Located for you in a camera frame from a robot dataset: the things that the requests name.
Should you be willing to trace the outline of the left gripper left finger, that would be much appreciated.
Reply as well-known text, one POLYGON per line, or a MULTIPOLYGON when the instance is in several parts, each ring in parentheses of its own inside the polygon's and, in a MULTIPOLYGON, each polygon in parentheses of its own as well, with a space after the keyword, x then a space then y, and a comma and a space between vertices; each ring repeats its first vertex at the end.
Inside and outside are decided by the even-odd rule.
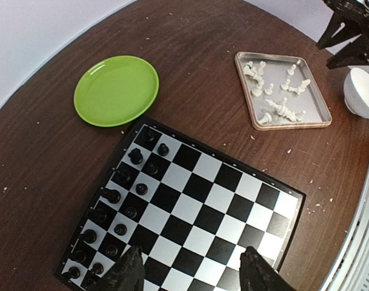
POLYGON ((143 289, 144 263, 138 246, 131 246, 98 282, 98 290, 143 289))

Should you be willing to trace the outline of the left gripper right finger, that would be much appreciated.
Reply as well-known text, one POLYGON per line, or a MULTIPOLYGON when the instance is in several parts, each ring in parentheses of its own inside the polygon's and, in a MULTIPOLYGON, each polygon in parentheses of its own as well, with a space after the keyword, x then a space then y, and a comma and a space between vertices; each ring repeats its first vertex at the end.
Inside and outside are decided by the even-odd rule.
POLYGON ((243 291, 295 291, 266 260, 249 246, 240 256, 240 287, 243 291))

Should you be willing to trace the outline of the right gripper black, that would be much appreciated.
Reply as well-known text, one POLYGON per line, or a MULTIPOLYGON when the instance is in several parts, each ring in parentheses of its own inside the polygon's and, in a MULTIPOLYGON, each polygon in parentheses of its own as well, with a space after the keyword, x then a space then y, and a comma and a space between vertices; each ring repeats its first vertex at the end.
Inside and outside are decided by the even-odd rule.
POLYGON ((356 38, 332 56, 326 66, 337 69, 369 65, 369 1, 324 1, 324 4, 333 15, 316 47, 324 49, 356 38))

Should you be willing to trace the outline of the black white chessboard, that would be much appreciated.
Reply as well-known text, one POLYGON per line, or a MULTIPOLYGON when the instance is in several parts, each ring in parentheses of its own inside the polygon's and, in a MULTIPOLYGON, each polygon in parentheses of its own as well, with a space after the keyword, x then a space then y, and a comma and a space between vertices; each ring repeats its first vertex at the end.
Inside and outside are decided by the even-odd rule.
POLYGON ((139 246, 145 290, 239 290, 254 247, 279 270, 305 201, 300 191, 150 118, 136 120, 93 193, 56 277, 89 290, 139 246), (155 140, 142 139, 146 129, 155 140), (165 143, 167 156, 158 154, 165 143))

